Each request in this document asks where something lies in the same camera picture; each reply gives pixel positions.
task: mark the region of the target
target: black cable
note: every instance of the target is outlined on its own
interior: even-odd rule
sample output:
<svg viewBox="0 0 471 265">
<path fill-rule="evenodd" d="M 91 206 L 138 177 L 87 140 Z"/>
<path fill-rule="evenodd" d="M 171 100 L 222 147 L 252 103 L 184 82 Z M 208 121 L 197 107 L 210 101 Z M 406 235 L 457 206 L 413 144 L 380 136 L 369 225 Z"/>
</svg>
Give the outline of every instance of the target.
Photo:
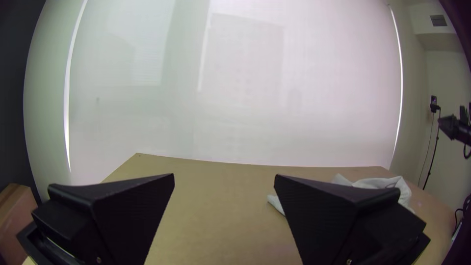
<svg viewBox="0 0 471 265">
<path fill-rule="evenodd" d="M 438 109 L 438 118 L 442 116 L 442 111 Z M 432 171 L 433 160 L 435 159 L 435 152 L 437 151 L 437 144 L 438 144 L 438 133 L 440 132 L 440 126 L 437 127 L 437 139 L 435 140 L 435 147 L 433 148 L 433 155 L 432 161 L 430 162 L 430 167 L 428 168 L 427 178 L 425 179 L 425 183 L 423 184 L 422 189 L 425 190 L 425 186 L 427 185 L 428 178 L 430 177 Z"/>
<path fill-rule="evenodd" d="M 425 154 L 425 159 L 423 160 L 422 170 L 420 171 L 419 182 L 417 183 L 417 186 L 420 185 L 420 179 L 422 178 L 423 167 L 425 166 L 425 162 L 427 161 L 428 150 L 430 149 L 430 140 L 432 140 L 432 129 L 433 129 L 433 120 L 434 120 L 434 117 L 435 117 L 435 113 L 432 113 L 432 125 L 430 126 L 430 138 L 428 139 L 427 153 Z"/>
<path fill-rule="evenodd" d="M 471 150 L 470 152 L 466 155 L 466 144 L 463 147 L 463 155 L 465 156 L 465 159 L 471 158 Z"/>
<path fill-rule="evenodd" d="M 465 214 L 465 211 L 463 209 L 461 209 L 461 208 L 456 209 L 456 211 L 455 211 L 455 229 L 453 229 L 453 233 L 451 233 L 452 235 L 454 235 L 455 232 L 456 232 L 456 229 L 458 229 L 458 218 L 456 217 L 456 214 L 458 213 L 458 211 L 462 211 L 463 214 Z"/>
</svg>

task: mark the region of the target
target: white wall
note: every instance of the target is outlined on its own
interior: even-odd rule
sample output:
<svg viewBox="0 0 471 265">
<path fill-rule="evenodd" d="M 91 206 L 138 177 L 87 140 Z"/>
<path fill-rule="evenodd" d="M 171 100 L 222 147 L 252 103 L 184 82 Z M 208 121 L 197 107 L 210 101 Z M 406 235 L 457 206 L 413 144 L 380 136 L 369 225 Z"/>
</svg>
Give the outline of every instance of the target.
<svg viewBox="0 0 471 265">
<path fill-rule="evenodd" d="M 26 146 L 42 199 L 50 183 L 70 184 L 64 138 L 67 56 L 82 1 L 47 0 L 29 48 L 24 88 Z"/>
<path fill-rule="evenodd" d="M 468 108 L 471 102 L 471 73 L 465 55 L 454 52 L 427 52 L 426 62 L 428 97 L 437 96 L 438 105 L 442 107 L 442 117 L 451 114 L 459 117 L 459 106 L 464 105 Z M 425 182 L 433 153 L 438 125 L 437 116 L 438 113 L 435 115 L 429 156 L 420 186 Z M 428 121 L 425 145 L 428 143 L 430 125 L 431 116 Z M 450 141 L 443 132 L 440 132 L 439 138 L 432 174 L 425 190 L 452 209 L 460 208 L 465 197 L 471 193 L 471 161 L 463 157 L 463 143 Z"/>
<path fill-rule="evenodd" d="M 135 152 L 388 168 L 400 89 L 381 1 L 90 1 L 71 68 L 72 179 L 99 181 Z"/>
<path fill-rule="evenodd" d="M 389 3 L 396 17 L 404 70 L 402 118 L 390 170 L 417 183 L 429 109 L 425 51 L 414 34 L 407 6 L 402 0 Z"/>
</svg>

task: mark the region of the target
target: crumpled white towel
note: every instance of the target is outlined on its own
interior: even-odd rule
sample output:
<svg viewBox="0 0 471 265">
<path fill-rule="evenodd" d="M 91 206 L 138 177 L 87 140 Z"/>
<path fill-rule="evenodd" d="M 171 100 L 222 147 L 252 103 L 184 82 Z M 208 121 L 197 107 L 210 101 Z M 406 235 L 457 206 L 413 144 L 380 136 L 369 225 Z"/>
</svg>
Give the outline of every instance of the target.
<svg viewBox="0 0 471 265">
<path fill-rule="evenodd" d="M 353 186 L 353 187 L 358 187 L 358 188 L 396 187 L 400 189 L 401 191 L 401 196 L 399 197 L 398 203 L 404 206 L 409 211 L 415 213 L 414 210 L 409 206 L 409 201 L 412 197 L 412 191 L 409 188 L 409 186 L 407 186 L 407 183 L 402 176 L 397 176 L 390 179 L 384 179 L 384 178 L 362 179 L 356 182 L 351 182 L 348 179 L 346 179 L 344 176 L 342 176 L 341 174 L 336 174 L 334 178 L 332 179 L 332 183 L 344 185 L 344 186 Z M 285 211 L 283 210 L 283 207 L 281 206 L 280 199 L 278 199 L 278 196 L 268 195 L 267 200 L 273 207 L 275 207 L 276 210 L 278 210 L 282 215 L 285 215 Z"/>
</svg>

